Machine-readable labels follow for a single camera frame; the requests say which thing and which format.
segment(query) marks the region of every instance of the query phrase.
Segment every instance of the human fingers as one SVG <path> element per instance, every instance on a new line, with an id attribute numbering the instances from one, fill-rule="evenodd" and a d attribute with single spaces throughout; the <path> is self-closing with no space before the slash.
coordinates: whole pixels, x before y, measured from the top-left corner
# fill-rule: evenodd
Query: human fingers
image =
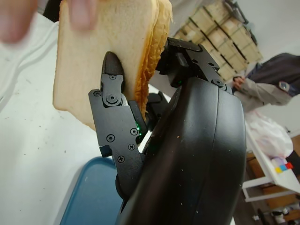
<path id="1" fill-rule="evenodd" d="M 70 21 L 76 30 L 90 30 L 96 22 L 97 0 L 68 0 Z"/>
<path id="2" fill-rule="evenodd" d="M 16 43 L 27 33 L 38 0 L 0 0 L 0 41 Z"/>
<path id="3" fill-rule="evenodd" d="M 241 88 L 240 83 L 234 82 L 233 85 L 234 85 L 234 87 L 235 87 L 237 90 L 240 90 L 240 88 Z"/>

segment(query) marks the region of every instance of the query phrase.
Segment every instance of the wooden crate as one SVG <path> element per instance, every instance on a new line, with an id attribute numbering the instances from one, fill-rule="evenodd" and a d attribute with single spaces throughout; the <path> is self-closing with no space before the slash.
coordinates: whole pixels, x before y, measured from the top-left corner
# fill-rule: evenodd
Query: wooden crate
<path id="1" fill-rule="evenodd" d="M 248 62 L 257 62 L 263 58 L 257 46 L 254 43 L 251 43 L 245 48 L 243 48 L 241 52 L 246 57 Z"/>
<path id="2" fill-rule="evenodd" d="M 238 31 L 242 26 L 243 25 L 240 21 L 238 21 L 237 19 L 231 17 L 221 25 L 221 28 L 224 30 L 224 32 L 226 34 L 231 36 L 236 31 Z"/>
<path id="3" fill-rule="evenodd" d="M 181 28 L 181 31 L 186 36 L 186 41 L 198 43 L 199 41 L 205 39 L 200 29 L 196 27 L 192 22 L 188 22 L 185 26 L 183 26 Z"/>
<path id="4" fill-rule="evenodd" d="M 230 80 L 236 74 L 234 69 L 232 69 L 227 63 L 218 70 L 218 73 L 225 81 Z"/>
<path id="5" fill-rule="evenodd" d="M 216 23 L 210 15 L 200 8 L 195 14 L 190 17 L 205 34 L 209 34 L 214 28 L 217 27 Z"/>
<path id="6" fill-rule="evenodd" d="M 182 30 L 179 30 L 175 36 L 174 36 L 175 39 L 179 39 L 179 40 L 184 40 L 184 41 L 187 41 L 187 37 L 184 35 L 184 33 L 182 32 Z"/>
<path id="7" fill-rule="evenodd" d="M 235 33 L 233 33 L 231 35 L 231 39 L 239 49 L 243 49 L 246 46 L 248 46 L 250 43 L 253 43 L 251 39 L 251 35 L 244 27 L 241 27 Z"/>
<path id="8" fill-rule="evenodd" d="M 205 8 L 218 24 L 222 24 L 230 17 L 230 13 L 222 1 L 217 1 Z"/>
<path id="9" fill-rule="evenodd" d="M 247 69 L 248 66 L 247 60 L 245 60 L 239 53 L 232 56 L 228 62 L 238 73 Z"/>
<path id="10" fill-rule="evenodd" d="M 218 47 L 218 50 L 227 60 L 239 53 L 232 40 L 227 40 L 225 43 Z"/>
<path id="11" fill-rule="evenodd" d="M 215 50 L 214 46 L 212 46 L 212 44 L 210 43 L 209 40 L 207 39 L 204 39 L 203 41 L 197 43 L 197 44 L 201 44 L 205 49 L 206 51 L 210 54 L 212 51 Z"/>
<path id="12" fill-rule="evenodd" d="M 216 48 L 219 48 L 229 39 L 220 28 L 216 28 L 214 31 L 212 31 L 208 35 L 208 38 Z"/>
<path id="13" fill-rule="evenodd" d="M 212 50 L 210 52 L 210 55 L 214 59 L 214 61 L 216 61 L 220 68 L 226 63 L 226 61 L 223 59 L 223 57 L 217 50 Z"/>

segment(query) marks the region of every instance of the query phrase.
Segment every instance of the white plastic bag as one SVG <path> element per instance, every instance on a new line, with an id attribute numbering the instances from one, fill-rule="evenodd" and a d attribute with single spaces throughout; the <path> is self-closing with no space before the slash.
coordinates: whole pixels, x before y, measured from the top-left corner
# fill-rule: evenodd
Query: white plastic bag
<path id="1" fill-rule="evenodd" d="M 286 158 L 292 153 L 292 140 L 282 126 L 256 110 L 247 113 L 245 119 L 258 146 L 267 156 Z"/>

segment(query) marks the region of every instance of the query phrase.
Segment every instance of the blue block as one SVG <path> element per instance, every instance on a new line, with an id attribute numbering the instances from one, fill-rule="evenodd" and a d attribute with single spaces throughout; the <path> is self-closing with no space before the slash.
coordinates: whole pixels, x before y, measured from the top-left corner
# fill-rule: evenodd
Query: blue block
<path id="1" fill-rule="evenodd" d="M 280 169 L 281 169 L 282 171 L 286 171 L 286 170 L 287 170 L 287 167 L 286 167 L 286 165 L 281 165 L 281 166 L 280 166 Z"/>

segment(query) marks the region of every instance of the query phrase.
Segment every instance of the red block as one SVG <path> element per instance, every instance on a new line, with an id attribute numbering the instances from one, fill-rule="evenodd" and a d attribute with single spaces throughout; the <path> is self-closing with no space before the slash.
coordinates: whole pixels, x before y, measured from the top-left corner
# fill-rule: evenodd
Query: red block
<path id="1" fill-rule="evenodd" d="M 294 168 L 293 165 L 292 165 L 291 163 L 287 163 L 285 166 L 286 166 L 288 169 L 293 169 L 293 168 Z"/>

